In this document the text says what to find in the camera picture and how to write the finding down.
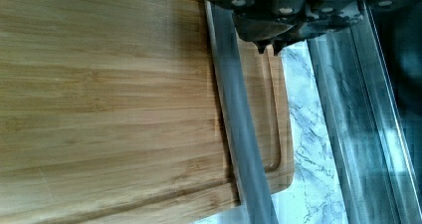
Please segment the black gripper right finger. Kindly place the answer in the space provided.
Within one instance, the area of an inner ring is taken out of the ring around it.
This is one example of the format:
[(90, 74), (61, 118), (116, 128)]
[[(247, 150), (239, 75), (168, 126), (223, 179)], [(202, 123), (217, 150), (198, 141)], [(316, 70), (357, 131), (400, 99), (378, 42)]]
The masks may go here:
[(273, 43), (274, 55), (278, 56), (287, 46), (308, 39), (313, 39), (326, 33), (338, 32), (349, 28), (363, 20), (363, 5), (348, 4), (339, 12), (312, 14), (306, 10), (306, 17), (300, 20), (292, 29), (276, 37)]

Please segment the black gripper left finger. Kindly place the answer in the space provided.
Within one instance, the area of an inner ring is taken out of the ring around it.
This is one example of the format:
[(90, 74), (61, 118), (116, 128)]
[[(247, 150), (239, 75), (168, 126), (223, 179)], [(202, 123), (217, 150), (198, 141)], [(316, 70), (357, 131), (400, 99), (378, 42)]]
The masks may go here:
[(273, 13), (234, 12), (233, 22), (241, 40), (253, 43), (259, 54), (268, 46), (278, 55), (286, 46), (283, 35), (293, 28), (293, 17)]

